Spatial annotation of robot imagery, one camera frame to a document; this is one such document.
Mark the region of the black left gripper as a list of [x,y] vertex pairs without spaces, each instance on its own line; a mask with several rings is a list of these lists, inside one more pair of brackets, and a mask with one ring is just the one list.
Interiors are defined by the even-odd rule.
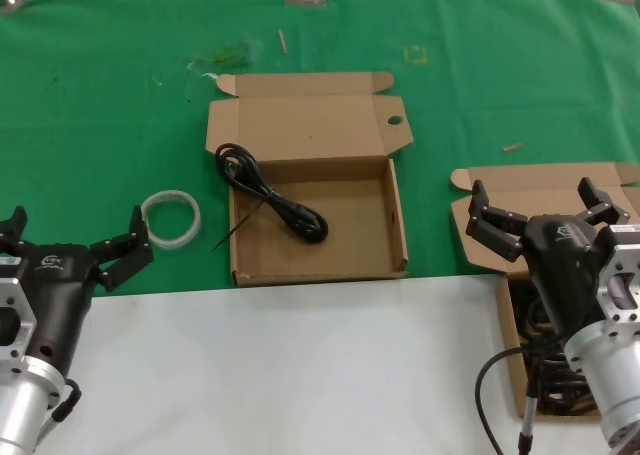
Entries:
[[2,266],[1,276],[19,280],[35,315],[25,354],[66,376],[97,283],[112,292],[153,262],[148,227],[136,205],[127,233],[88,248],[23,242],[27,221],[25,208],[17,206],[0,223],[1,253],[20,259],[15,267]]

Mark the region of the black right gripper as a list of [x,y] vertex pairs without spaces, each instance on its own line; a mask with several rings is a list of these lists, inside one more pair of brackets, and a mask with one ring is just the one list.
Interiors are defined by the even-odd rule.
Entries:
[[585,210],[577,216],[536,215],[528,221],[525,215],[493,207],[482,181],[476,180],[465,231],[508,262],[523,253],[551,325],[562,336],[605,319],[595,300],[603,264],[602,253],[593,246],[596,226],[630,219],[589,177],[580,180],[578,194]]

